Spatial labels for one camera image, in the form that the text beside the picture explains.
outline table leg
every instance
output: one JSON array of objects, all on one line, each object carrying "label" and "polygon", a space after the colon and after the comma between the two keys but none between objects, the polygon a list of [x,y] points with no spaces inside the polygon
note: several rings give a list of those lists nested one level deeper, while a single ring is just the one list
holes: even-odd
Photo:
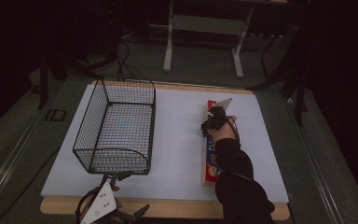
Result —
[{"label": "table leg", "polygon": [[241,29],[240,40],[238,41],[237,47],[232,49],[232,59],[234,60],[235,73],[237,74],[238,78],[243,78],[240,51],[242,48],[243,40],[246,37],[246,32],[247,32],[249,24],[251,22],[253,12],[254,12],[254,8],[253,7],[249,8],[246,22],[243,24],[242,29]]},{"label": "table leg", "polygon": [[170,1],[170,17],[168,18],[168,43],[167,48],[165,49],[165,59],[164,59],[164,72],[171,71],[171,61],[172,61],[172,16],[173,16],[173,0]]}]

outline black sleeve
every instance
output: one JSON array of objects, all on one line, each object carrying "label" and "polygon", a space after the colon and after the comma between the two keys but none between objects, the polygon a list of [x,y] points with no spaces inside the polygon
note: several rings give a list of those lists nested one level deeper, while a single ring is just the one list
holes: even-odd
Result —
[{"label": "black sleeve", "polygon": [[217,162],[224,173],[216,183],[217,199],[223,205],[227,224],[274,223],[271,212],[274,205],[264,189],[254,181],[253,165],[249,156],[241,150],[241,144],[233,139],[215,143]]}]

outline wire basket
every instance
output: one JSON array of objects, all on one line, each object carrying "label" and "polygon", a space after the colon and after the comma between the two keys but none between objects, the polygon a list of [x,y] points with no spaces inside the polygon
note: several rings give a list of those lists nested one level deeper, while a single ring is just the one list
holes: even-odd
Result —
[{"label": "wire basket", "polygon": [[95,82],[74,145],[90,174],[147,175],[150,171],[156,90],[147,79]]}]

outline paper sheet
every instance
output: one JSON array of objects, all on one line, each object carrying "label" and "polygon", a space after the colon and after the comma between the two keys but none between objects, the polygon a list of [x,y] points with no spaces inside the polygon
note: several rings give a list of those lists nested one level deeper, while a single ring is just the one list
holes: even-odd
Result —
[{"label": "paper sheet", "polygon": [[[281,172],[273,153],[258,102],[252,94],[205,91],[157,91],[156,123],[149,175],[132,175],[117,182],[122,198],[215,201],[214,187],[202,186],[200,125],[207,100],[233,97],[227,115],[237,116],[241,147],[251,158],[255,180],[273,203],[288,203]],[[88,174],[72,148],[92,93],[89,85],[54,162],[41,195],[84,196],[98,186],[102,175]]]}]

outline gray carpet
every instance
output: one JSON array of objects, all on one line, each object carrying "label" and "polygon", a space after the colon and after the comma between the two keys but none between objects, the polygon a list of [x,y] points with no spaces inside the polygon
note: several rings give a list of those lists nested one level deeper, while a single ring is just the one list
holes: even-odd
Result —
[{"label": "gray carpet", "polygon": [[[238,89],[266,80],[260,63],[260,54],[269,42],[264,37],[250,36],[246,39],[241,52],[246,75],[243,79],[237,79],[227,43],[211,46],[211,43],[189,40],[187,34],[177,36],[170,73],[162,71],[164,32],[156,33],[148,42],[126,41],[130,52],[126,61],[128,66],[123,67],[124,75],[139,72],[153,81]],[[126,48],[122,46],[120,56],[124,58],[126,52]],[[269,71],[276,66],[282,54],[278,41],[266,55]],[[115,77],[117,70],[118,65],[112,64],[97,72]],[[80,97],[91,81],[91,78],[76,72],[71,72],[64,82],[51,80],[50,98],[44,110],[37,110],[38,96],[27,93],[0,119],[0,166],[8,153],[18,147],[19,139],[24,133],[27,135],[24,136],[26,139],[20,141],[24,148],[24,152],[19,155],[21,159],[0,193],[0,216],[6,212],[0,223],[74,223],[75,216],[44,215],[39,209],[42,201],[40,191],[54,157],[43,167],[20,199],[15,200],[43,162],[61,145]],[[303,113],[304,126],[300,127],[294,120],[293,105],[279,94],[281,86],[280,82],[254,92],[290,199],[291,217],[277,223],[358,223],[358,188],[311,92],[306,92],[305,104],[308,112]],[[45,121],[49,109],[66,110],[65,120]],[[32,120],[36,120],[37,125],[31,125]],[[327,187],[320,188],[321,183],[325,183]],[[332,201],[326,201],[326,193]],[[335,206],[337,214],[331,215],[331,210],[326,209],[328,206]],[[223,222],[144,218],[139,223]]]}]

